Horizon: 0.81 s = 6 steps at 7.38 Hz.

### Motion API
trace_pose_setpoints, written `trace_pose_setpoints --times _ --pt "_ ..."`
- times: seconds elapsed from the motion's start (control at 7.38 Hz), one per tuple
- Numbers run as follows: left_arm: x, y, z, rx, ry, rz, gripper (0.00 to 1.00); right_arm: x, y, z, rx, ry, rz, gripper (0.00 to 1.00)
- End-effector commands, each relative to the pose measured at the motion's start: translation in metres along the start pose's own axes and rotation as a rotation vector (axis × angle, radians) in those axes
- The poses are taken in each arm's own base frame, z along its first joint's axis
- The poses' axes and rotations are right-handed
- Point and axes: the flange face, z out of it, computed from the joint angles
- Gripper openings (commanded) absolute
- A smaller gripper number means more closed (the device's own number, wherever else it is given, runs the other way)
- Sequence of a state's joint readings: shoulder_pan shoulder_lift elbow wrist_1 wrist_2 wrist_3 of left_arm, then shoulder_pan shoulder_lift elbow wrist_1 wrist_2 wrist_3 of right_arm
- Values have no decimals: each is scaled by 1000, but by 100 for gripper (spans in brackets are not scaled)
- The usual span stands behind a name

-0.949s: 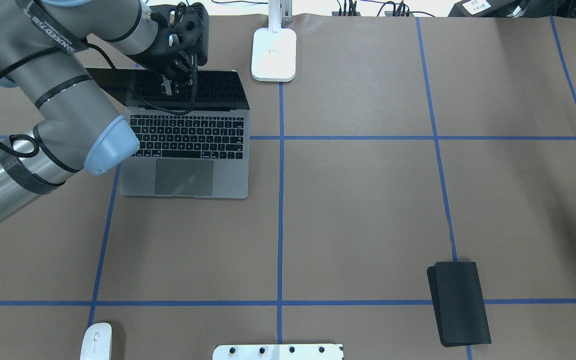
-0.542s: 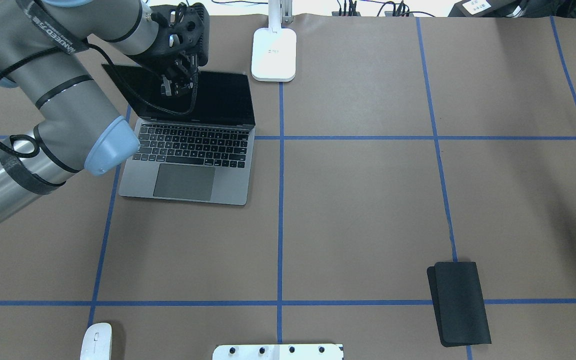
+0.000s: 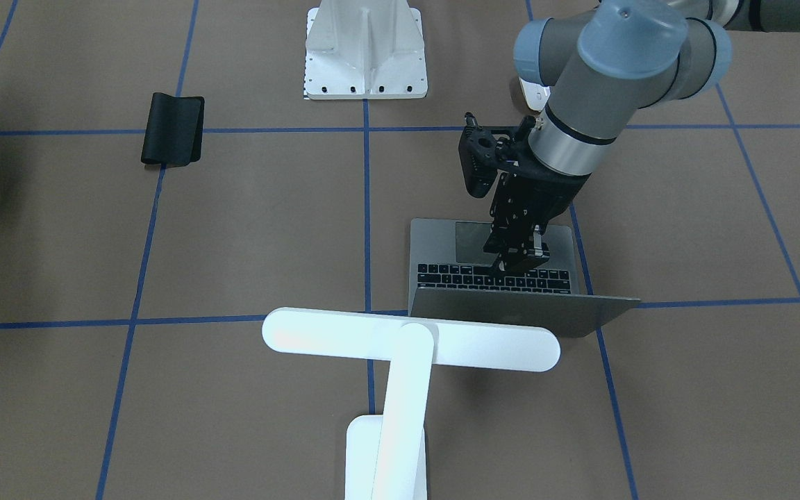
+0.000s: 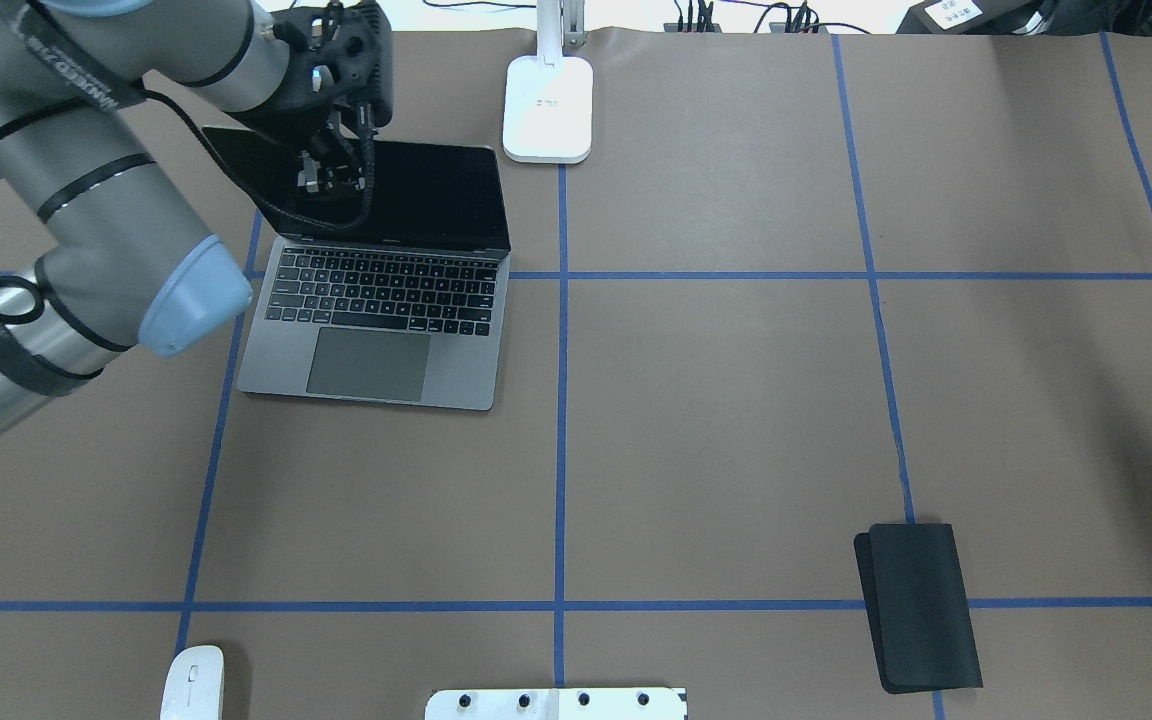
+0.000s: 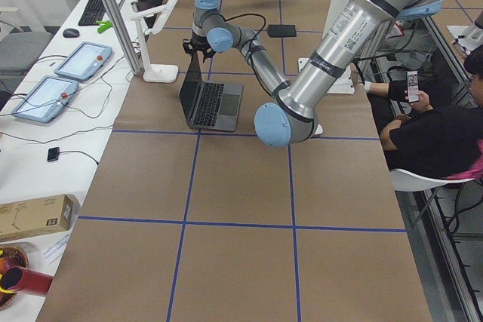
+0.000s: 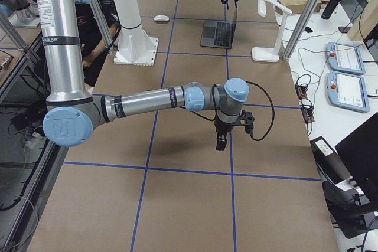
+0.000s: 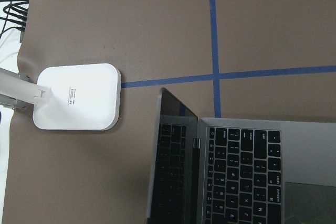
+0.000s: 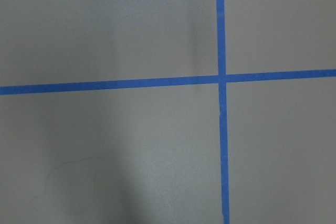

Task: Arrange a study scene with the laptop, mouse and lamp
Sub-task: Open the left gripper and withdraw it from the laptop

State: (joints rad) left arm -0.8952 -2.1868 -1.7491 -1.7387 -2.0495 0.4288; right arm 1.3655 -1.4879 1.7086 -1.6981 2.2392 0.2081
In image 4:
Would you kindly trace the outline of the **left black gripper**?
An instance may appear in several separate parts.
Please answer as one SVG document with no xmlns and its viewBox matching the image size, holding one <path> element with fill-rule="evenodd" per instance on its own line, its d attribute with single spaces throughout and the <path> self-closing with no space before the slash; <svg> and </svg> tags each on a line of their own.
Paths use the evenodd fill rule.
<svg viewBox="0 0 1152 720">
<path fill-rule="evenodd" d="M 294 108 L 300 141 L 300 191 L 311 199 L 357 199 L 374 191 L 374 111 L 367 103 L 333 101 Z"/>
</svg>

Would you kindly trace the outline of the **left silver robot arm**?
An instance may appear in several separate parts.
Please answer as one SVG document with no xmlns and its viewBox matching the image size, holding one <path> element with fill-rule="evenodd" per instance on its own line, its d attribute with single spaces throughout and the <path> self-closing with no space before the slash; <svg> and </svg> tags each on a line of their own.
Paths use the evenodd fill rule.
<svg viewBox="0 0 1152 720">
<path fill-rule="evenodd" d="M 0 181 L 56 242 L 0 274 L 0 434 L 131 348 L 179 355 L 250 305 L 241 264 L 122 119 L 147 100 L 183 118 L 147 73 L 291 152 L 297 194 L 355 206 L 338 222 L 297 213 L 202 142 L 262 213 L 355 232 L 392 119 L 391 63 L 376 1 L 0 1 Z"/>
</svg>

